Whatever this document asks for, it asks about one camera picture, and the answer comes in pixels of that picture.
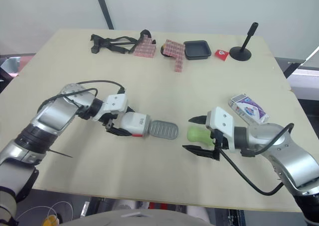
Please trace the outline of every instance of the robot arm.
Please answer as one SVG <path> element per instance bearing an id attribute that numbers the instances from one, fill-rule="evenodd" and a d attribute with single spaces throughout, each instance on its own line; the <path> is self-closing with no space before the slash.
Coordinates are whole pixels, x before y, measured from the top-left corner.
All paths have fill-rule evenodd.
<path id="1" fill-rule="evenodd" d="M 16 202 L 28 195 L 38 176 L 35 165 L 76 115 L 102 122 L 110 133 L 130 135 L 124 129 L 114 128 L 112 123 L 117 114 L 127 111 L 126 95 L 110 95 L 103 102 L 89 90 L 94 89 L 85 89 L 80 84 L 66 85 L 40 106 L 30 124 L 0 152 L 0 225 L 14 225 Z"/>
<path id="2" fill-rule="evenodd" d="M 223 149 L 229 149 L 231 152 L 240 149 L 245 157 L 261 154 L 271 162 L 282 183 L 303 211 L 307 223 L 319 225 L 319 165 L 291 139 L 288 130 L 292 129 L 293 124 L 286 127 L 274 123 L 248 128 L 235 127 L 233 117 L 219 107 L 208 112 L 207 116 L 194 117 L 189 121 L 206 125 L 211 131 L 210 137 L 215 141 L 215 149 L 204 150 L 193 145 L 183 146 L 184 148 L 196 155 L 215 160 L 219 160 L 221 153 L 241 175 L 243 173 L 225 155 Z M 270 193 L 262 193 L 273 195 L 280 187 L 279 185 Z"/>

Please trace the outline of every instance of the black phone holder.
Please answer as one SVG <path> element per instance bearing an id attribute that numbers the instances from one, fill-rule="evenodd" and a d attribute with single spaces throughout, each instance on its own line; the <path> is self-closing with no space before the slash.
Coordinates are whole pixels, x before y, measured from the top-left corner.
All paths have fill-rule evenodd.
<path id="1" fill-rule="evenodd" d="M 251 52 L 246 48 L 246 45 L 248 44 L 250 37 L 254 35 L 257 27 L 258 27 L 258 23 L 256 23 L 256 22 L 254 22 L 251 25 L 251 27 L 247 33 L 247 37 L 246 37 L 246 40 L 245 40 L 243 46 L 233 47 L 230 49 L 229 55 L 233 59 L 236 59 L 238 61 L 247 61 L 250 59 Z"/>

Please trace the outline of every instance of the floor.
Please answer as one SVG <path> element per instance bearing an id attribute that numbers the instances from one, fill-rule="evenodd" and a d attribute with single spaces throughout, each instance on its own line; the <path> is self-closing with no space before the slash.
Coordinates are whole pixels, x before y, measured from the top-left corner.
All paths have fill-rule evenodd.
<path id="1" fill-rule="evenodd" d="M 52 206 L 59 201 L 68 201 L 74 209 L 74 218 L 80 217 L 83 205 L 89 201 L 90 197 L 81 195 L 62 194 L 42 190 L 32 190 L 30 195 L 18 204 L 17 216 L 24 211 L 35 206 Z M 60 204 L 54 207 L 57 213 L 61 214 L 64 222 L 71 218 L 71 211 L 67 204 Z M 217 226 L 228 226 L 227 216 L 220 220 L 222 209 L 207 208 L 210 222 Z M 19 226 L 41 225 L 46 217 L 48 209 L 34 209 L 20 218 Z M 279 213 L 279 212 L 259 212 L 244 211 L 246 226 L 306 226 L 301 213 Z"/>

